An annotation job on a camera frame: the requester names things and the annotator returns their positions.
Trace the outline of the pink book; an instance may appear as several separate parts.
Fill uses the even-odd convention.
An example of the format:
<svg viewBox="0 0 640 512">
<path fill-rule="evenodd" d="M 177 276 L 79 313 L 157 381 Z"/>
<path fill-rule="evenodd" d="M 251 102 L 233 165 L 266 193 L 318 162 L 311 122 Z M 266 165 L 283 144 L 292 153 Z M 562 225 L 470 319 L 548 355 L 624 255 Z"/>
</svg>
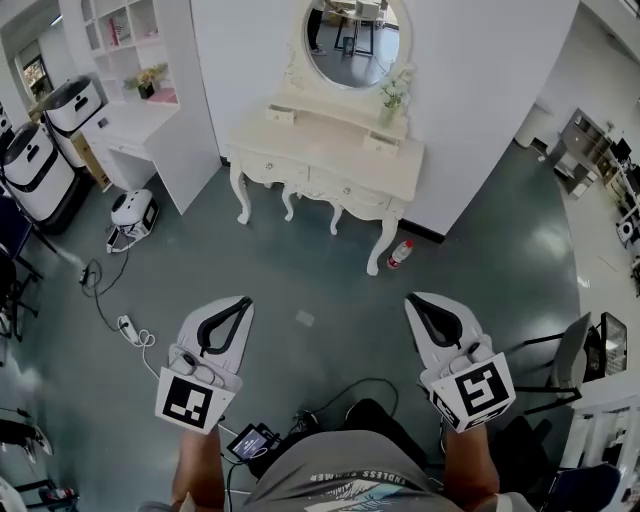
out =
<svg viewBox="0 0 640 512">
<path fill-rule="evenodd" d="M 108 19 L 113 46 L 121 46 L 130 37 L 130 26 L 125 11 L 114 12 Z"/>
</svg>

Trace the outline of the person's left black shoe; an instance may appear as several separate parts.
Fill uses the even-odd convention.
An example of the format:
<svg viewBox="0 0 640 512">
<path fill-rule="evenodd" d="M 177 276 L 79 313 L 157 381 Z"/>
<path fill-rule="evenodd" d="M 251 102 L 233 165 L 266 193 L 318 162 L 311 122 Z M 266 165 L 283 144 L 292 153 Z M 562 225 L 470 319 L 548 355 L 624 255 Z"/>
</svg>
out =
<svg viewBox="0 0 640 512">
<path fill-rule="evenodd" d="M 315 434 L 320 431 L 321 427 L 315 414 L 304 410 L 294 416 L 294 425 L 289 434 Z"/>
</svg>

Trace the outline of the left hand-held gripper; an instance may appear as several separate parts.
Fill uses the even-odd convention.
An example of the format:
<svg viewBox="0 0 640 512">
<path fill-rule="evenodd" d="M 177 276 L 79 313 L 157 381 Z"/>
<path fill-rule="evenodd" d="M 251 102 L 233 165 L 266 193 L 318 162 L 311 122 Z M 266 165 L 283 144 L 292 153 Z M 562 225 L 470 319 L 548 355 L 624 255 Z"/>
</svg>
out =
<svg viewBox="0 0 640 512">
<path fill-rule="evenodd" d="M 168 366 L 159 374 L 156 417 L 202 434 L 213 429 L 242 388 L 235 374 L 254 313 L 250 297 L 230 297 L 187 316 L 178 343 L 205 360 L 177 344 L 169 347 Z"/>
</svg>

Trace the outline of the large cream drawer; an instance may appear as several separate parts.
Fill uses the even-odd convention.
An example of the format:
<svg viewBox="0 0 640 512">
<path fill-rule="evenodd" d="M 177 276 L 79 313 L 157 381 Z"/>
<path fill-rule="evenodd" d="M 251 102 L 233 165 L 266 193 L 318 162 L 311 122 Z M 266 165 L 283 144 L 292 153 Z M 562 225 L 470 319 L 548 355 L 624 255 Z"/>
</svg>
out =
<svg viewBox="0 0 640 512">
<path fill-rule="evenodd" d="M 385 211 L 391 202 L 389 194 L 367 189 L 317 167 L 310 168 L 309 188 L 314 197 L 335 200 L 352 209 Z"/>
<path fill-rule="evenodd" d="M 248 151 L 237 154 L 241 170 L 258 183 L 306 182 L 309 167 L 300 162 Z"/>
</svg>

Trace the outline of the dark blue chair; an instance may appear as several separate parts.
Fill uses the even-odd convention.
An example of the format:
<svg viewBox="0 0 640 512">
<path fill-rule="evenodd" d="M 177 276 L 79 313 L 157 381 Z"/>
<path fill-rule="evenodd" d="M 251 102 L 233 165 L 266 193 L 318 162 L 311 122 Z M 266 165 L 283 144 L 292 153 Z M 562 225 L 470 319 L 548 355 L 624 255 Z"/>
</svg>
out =
<svg viewBox="0 0 640 512">
<path fill-rule="evenodd" d="M 30 283 L 44 279 L 21 251 L 33 231 L 32 223 L 18 209 L 15 201 L 0 195 L 0 336 L 18 342 L 23 335 L 18 327 L 18 312 L 22 308 L 38 316 L 38 311 L 22 301 Z"/>
</svg>

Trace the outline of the small black screen device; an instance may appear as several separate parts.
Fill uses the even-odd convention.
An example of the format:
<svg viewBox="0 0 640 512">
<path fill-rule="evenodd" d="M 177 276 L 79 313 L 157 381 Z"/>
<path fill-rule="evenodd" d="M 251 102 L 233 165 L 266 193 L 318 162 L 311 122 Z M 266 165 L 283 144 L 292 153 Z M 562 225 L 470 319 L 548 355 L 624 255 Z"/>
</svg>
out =
<svg viewBox="0 0 640 512">
<path fill-rule="evenodd" d="M 264 423 L 249 424 L 228 445 L 234 464 L 248 464 L 268 453 L 281 441 L 281 436 Z"/>
</svg>

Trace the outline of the grey cabinet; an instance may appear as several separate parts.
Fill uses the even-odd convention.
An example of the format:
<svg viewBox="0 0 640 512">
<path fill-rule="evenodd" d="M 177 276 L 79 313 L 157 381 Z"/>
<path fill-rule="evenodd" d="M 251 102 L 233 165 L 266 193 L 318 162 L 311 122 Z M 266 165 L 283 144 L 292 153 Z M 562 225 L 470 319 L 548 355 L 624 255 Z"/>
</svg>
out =
<svg viewBox="0 0 640 512">
<path fill-rule="evenodd" d="M 611 145 L 606 131 L 577 108 L 551 152 L 554 171 L 569 196 L 580 198 L 613 168 Z"/>
</svg>

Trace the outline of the cream dressing table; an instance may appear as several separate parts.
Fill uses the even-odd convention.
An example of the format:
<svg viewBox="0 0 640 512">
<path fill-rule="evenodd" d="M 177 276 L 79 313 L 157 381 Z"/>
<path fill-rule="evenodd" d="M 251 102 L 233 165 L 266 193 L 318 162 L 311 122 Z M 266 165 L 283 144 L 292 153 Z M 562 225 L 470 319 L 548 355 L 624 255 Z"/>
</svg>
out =
<svg viewBox="0 0 640 512">
<path fill-rule="evenodd" d="M 311 62 L 306 50 L 305 21 L 311 0 L 296 0 L 294 32 L 289 46 L 290 58 L 277 94 L 260 107 L 247 111 L 228 134 L 230 184 L 240 204 L 237 220 L 245 225 L 251 217 L 247 184 L 237 157 L 239 151 L 273 155 L 317 167 L 348 179 L 367 189 L 389 194 L 391 202 L 381 209 L 352 209 L 335 200 L 314 197 L 306 182 L 259 183 L 266 187 L 282 185 L 285 219 L 294 216 L 292 196 L 297 195 L 331 205 L 330 231 L 335 233 L 343 213 L 364 221 L 378 221 L 381 234 L 371 249 L 366 272 L 379 272 L 378 260 L 396 236 L 398 223 L 414 200 L 425 146 L 409 135 L 409 114 L 391 127 L 379 124 L 381 110 L 380 82 L 367 88 L 346 88 L 326 79 Z M 389 0 L 399 24 L 400 49 L 389 73 L 414 66 L 410 62 L 413 34 L 403 0 Z M 266 119 L 265 110 L 276 104 L 297 110 L 294 125 Z M 365 135 L 373 131 L 400 141 L 396 157 L 389 157 L 363 147 Z"/>
</svg>

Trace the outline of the person's grey t-shirt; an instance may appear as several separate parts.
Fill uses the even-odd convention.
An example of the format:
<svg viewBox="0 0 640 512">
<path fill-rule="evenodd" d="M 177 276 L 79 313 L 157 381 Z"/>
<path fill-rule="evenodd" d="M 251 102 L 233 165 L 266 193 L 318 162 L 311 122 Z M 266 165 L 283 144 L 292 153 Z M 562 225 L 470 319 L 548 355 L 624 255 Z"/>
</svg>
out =
<svg viewBox="0 0 640 512">
<path fill-rule="evenodd" d="M 237 512 L 463 512 L 399 447 L 364 430 L 311 435 L 266 470 Z"/>
</svg>

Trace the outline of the oval mirror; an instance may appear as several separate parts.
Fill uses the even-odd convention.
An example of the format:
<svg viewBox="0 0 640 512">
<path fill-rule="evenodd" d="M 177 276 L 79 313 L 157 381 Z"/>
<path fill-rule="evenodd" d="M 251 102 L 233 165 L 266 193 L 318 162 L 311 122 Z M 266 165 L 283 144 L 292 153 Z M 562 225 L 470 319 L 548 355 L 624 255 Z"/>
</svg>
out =
<svg viewBox="0 0 640 512">
<path fill-rule="evenodd" d="M 317 70 L 346 88 L 380 82 L 400 49 L 397 17 L 387 0 L 311 0 L 305 37 Z"/>
</svg>

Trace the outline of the cardboard box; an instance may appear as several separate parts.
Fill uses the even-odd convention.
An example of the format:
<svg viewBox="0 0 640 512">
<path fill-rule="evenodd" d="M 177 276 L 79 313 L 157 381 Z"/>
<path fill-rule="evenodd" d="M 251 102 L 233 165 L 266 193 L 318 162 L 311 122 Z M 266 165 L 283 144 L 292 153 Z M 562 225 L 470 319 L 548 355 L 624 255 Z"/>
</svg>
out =
<svg viewBox="0 0 640 512">
<path fill-rule="evenodd" d="M 96 158 L 82 132 L 77 130 L 71 136 L 70 141 L 94 181 L 99 185 L 102 191 L 108 190 L 112 185 L 111 180 L 105 173 L 101 163 Z"/>
</svg>

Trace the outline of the white open case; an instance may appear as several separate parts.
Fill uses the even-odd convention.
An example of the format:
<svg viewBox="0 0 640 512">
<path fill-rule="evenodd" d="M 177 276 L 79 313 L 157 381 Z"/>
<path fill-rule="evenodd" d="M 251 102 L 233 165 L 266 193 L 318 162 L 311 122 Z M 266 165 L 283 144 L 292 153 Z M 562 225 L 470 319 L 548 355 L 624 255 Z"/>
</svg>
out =
<svg viewBox="0 0 640 512">
<path fill-rule="evenodd" d="M 106 251 L 108 254 L 116 254 L 128 251 L 134 243 L 134 238 L 129 235 L 129 226 L 114 225 L 107 237 Z"/>
</svg>

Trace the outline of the small round white robot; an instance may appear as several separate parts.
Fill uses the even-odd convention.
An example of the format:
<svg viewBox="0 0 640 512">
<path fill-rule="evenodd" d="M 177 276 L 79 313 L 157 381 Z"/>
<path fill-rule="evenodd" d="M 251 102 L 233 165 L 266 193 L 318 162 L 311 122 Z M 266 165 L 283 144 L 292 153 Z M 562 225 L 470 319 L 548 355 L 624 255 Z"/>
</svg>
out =
<svg viewBox="0 0 640 512">
<path fill-rule="evenodd" d="M 121 194 L 111 209 L 112 224 L 129 237 L 151 233 L 159 214 L 159 205 L 148 189 Z"/>
</svg>

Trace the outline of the white shelf desk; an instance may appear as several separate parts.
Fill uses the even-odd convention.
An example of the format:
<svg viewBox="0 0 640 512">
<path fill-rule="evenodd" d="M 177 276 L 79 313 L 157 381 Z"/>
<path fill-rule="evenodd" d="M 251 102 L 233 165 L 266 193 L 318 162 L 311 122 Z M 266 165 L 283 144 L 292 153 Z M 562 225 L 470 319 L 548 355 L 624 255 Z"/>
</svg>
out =
<svg viewBox="0 0 640 512">
<path fill-rule="evenodd" d="M 221 166 L 206 101 L 190 0 L 58 0 L 77 70 L 90 76 L 104 106 L 81 132 L 111 183 L 142 188 L 159 177 L 185 213 Z M 130 37 L 113 46 L 108 19 L 125 11 Z M 147 100 L 123 81 L 166 62 L 160 90 Z M 103 129 L 98 121 L 106 117 Z"/>
</svg>

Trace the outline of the black monitor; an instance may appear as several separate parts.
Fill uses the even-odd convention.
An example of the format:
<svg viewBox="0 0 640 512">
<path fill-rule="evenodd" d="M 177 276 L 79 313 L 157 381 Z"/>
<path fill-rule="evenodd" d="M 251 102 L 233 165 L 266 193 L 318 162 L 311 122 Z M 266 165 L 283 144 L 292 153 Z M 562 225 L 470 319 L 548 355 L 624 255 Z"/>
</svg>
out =
<svg viewBox="0 0 640 512">
<path fill-rule="evenodd" d="M 584 344 L 587 357 L 584 382 L 621 373 L 627 369 L 627 326 L 609 312 L 588 330 Z"/>
</svg>

